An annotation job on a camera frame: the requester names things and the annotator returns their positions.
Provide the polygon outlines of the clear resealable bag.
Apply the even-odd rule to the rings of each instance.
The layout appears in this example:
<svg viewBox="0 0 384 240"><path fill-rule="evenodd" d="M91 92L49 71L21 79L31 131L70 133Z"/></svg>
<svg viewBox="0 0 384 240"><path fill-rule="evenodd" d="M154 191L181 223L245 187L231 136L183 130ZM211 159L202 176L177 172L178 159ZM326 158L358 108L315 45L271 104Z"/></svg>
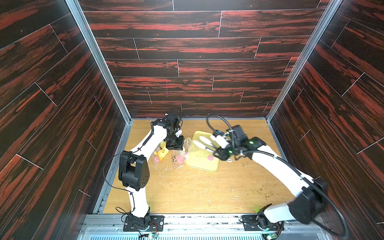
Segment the clear resealable bag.
<svg viewBox="0 0 384 240"><path fill-rule="evenodd" d="M186 161L189 159L190 150L192 150L192 140L190 138L186 138L184 141L183 150L171 150L172 156L177 156L177 161L173 162L173 168L179 169L182 168Z"/></svg>
<svg viewBox="0 0 384 240"><path fill-rule="evenodd" d="M167 142L161 141L160 145L154 151L154 162L156 164L160 163L168 153Z"/></svg>

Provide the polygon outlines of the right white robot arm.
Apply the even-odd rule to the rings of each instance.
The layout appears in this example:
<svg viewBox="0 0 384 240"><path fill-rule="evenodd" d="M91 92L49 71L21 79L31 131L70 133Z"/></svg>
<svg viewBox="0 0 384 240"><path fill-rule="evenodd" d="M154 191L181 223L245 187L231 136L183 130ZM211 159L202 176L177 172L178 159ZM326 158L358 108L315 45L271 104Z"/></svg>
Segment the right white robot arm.
<svg viewBox="0 0 384 240"><path fill-rule="evenodd" d="M239 125L229 127L225 133L215 130L211 138L219 144L219 148L214 151L215 157L222 161L237 155L247 157L268 170L295 196L295 199L289 203L274 206L269 204L261 208L255 219L258 228L271 231L274 226L277 226L279 235L285 221L296 220L302 224L314 223L337 238L343 240L348 238L347 221L340 209L328 197L328 184L324 179L314 179L299 171L279 157L260 138L249 139ZM331 206L338 214L342 223L342 233L338 234L316 221L317 215L327 206Z"/></svg>

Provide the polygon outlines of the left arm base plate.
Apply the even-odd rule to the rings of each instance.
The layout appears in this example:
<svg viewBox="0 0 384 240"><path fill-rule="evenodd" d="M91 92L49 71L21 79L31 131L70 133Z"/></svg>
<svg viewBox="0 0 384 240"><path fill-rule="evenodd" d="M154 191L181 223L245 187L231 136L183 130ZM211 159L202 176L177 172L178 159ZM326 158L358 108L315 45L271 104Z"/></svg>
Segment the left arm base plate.
<svg viewBox="0 0 384 240"><path fill-rule="evenodd" d="M162 215L147 215L143 218L138 218L129 214L124 222L124 232L162 232L164 229L165 216Z"/></svg>

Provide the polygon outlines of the metal tongs white tips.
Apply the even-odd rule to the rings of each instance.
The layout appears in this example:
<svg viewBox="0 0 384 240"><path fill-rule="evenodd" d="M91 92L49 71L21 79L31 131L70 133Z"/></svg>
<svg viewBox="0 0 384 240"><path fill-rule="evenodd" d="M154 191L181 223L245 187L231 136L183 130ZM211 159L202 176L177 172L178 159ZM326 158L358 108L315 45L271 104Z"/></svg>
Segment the metal tongs white tips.
<svg viewBox="0 0 384 240"><path fill-rule="evenodd" d="M221 147L219 145L215 145L211 139L208 139L204 136L199 136L199 138L197 140L193 140L193 144L202 149L202 150L206 150L210 153L214 153L216 152L218 149L220 149Z"/></svg>

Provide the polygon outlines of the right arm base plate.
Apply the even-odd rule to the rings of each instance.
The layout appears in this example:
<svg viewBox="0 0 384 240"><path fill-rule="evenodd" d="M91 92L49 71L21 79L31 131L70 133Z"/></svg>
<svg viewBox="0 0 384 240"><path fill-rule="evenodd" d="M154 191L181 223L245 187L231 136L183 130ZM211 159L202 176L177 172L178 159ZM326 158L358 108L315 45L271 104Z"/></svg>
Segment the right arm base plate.
<svg viewBox="0 0 384 240"><path fill-rule="evenodd" d="M282 222L270 223L264 217L258 215L242 215L239 222L243 225L246 232L261 231L261 232L278 232L284 230Z"/></svg>

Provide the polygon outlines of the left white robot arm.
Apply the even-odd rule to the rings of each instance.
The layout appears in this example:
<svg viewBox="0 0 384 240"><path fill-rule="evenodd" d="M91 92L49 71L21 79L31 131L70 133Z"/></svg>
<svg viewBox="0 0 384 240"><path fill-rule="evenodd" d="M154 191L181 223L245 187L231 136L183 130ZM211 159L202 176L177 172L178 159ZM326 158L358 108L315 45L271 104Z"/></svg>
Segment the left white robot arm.
<svg viewBox="0 0 384 240"><path fill-rule="evenodd" d="M182 115L166 114L162 119L150 122L151 130L129 152L119 158L118 178L129 192L131 211L127 219L146 228L150 224L150 207L145 187L150 179L148 160L156 148L164 142L168 150L182 150Z"/></svg>

